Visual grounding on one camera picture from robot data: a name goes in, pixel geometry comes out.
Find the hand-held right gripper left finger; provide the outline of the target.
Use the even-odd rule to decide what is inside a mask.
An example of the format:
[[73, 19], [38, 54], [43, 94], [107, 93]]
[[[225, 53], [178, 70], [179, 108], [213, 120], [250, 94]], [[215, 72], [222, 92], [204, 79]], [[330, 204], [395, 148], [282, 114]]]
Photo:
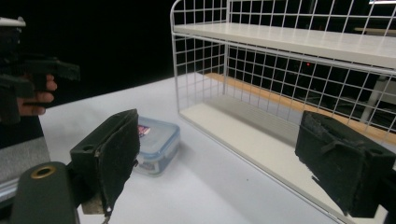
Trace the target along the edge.
[[109, 216], [137, 165], [138, 113], [114, 114], [70, 151], [77, 204], [87, 215]]

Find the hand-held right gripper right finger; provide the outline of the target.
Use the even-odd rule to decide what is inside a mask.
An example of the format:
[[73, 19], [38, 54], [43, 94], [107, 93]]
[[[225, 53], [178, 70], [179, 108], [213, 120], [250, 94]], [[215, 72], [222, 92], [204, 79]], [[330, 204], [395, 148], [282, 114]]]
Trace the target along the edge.
[[295, 154], [343, 214], [396, 218], [396, 154], [325, 115], [305, 111]]

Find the clear container with blue lid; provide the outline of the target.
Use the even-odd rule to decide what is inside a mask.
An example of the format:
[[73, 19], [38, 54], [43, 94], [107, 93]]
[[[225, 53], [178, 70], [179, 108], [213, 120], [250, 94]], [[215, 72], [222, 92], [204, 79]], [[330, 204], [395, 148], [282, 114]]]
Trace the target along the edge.
[[174, 123], [140, 117], [138, 130], [140, 152], [136, 171], [148, 176], [161, 175], [177, 154], [180, 128]]

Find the white wire shelf rack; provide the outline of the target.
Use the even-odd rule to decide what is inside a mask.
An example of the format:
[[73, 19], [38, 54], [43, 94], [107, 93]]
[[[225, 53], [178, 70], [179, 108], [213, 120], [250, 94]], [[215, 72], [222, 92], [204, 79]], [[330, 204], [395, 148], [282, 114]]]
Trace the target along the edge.
[[[175, 0], [170, 12], [180, 116], [336, 224], [351, 217], [294, 152], [305, 111], [336, 119], [396, 153], [396, 1]], [[375, 82], [390, 78], [368, 122]]]

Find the white stand leg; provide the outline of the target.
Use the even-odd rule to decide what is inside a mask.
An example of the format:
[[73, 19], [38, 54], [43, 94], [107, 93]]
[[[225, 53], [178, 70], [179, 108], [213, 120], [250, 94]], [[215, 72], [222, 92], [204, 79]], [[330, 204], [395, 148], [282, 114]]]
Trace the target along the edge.
[[375, 82], [375, 86], [370, 94], [366, 106], [361, 114], [360, 122], [368, 122], [371, 113], [377, 106], [377, 103], [382, 100], [387, 93], [387, 88], [390, 82], [389, 77], [380, 76]]

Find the wooden bar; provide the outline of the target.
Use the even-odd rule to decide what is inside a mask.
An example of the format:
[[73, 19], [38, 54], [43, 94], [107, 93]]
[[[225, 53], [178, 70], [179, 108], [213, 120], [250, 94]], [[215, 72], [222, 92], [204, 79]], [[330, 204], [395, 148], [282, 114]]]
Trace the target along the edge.
[[361, 32], [364, 35], [396, 36], [396, 30], [393, 29], [357, 27], [354, 28], [354, 31]]

